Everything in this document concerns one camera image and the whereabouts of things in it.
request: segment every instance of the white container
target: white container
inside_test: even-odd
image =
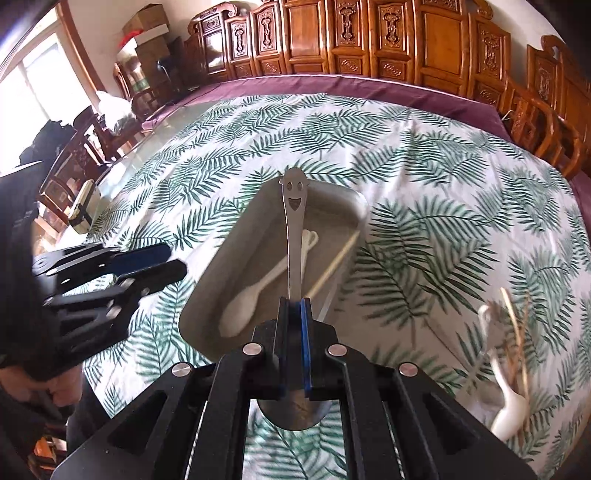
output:
[[[68,214],[72,228],[80,234],[88,233],[99,206],[100,192],[94,180],[86,180]]]

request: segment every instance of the white bag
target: white bag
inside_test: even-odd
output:
[[[106,92],[96,92],[96,94],[100,100],[99,110],[105,116],[105,125],[113,135],[120,135],[125,127],[137,121],[131,109],[131,102]]]

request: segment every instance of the rectangular tray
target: rectangular tray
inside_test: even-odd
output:
[[[368,204],[359,192],[310,180],[304,229],[316,231],[319,240],[308,253],[302,295],[306,295],[347,240],[365,227],[368,215]],[[362,242],[363,232],[358,245]],[[349,272],[356,247],[313,299],[315,319],[322,311],[330,323],[337,287]],[[183,339],[213,362],[247,343],[256,325],[277,318],[279,298],[287,297],[287,271],[261,292],[250,323],[238,336],[220,336],[222,312],[240,291],[259,281],[286,254],[285,210],[277,177],[262,185],[199,278],[178,323]]]

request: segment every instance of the fern leaf pattern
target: fern leaf pattern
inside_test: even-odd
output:
[[[297,166],[311,180],[356,190],[368,204],[363,241],[327,319],[339,342],[387,367],[414,362],[455,395],[468,375],[463,365],[476,363],[486,341],[480,305],[500,301],[506,287],[519,322],[527,311],[530,417],[507,445],[549,478],[586,421],[580,405],[591,394],[591,248],[560,173],[490,133],[391,103],[250,95],[195,111],[187,125],[171,117],[178,132],[125,182],[86,238],[123,250],[165,242],[191,272],[143,298],[129,338],[84,363],[109,415],[175,362],[210,362],[182,338],[181,312],[260,188]],[[319,245],[327,241],[320,231]],[[310,252],[309,265],[329,262],[321,250]],[[70,294],[113,282],[106,275]],[[501,320],[513,351],[506,310]],[[485,361],[470,395],[492,380]],[[490,426],[490,413],[475,415]],[[338,403],[311,429],[287,432],[253,402],[244,458],[249,478],[347,478]]]

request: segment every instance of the spoon handle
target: spoon handle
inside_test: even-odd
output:
[[[288,297],[291,301],[299,301],[301,300],[301,235],[304,229],[304,212],[310,182],[304,172],[297,167],[287,170],[279,182],[282,185],[287,225]]]

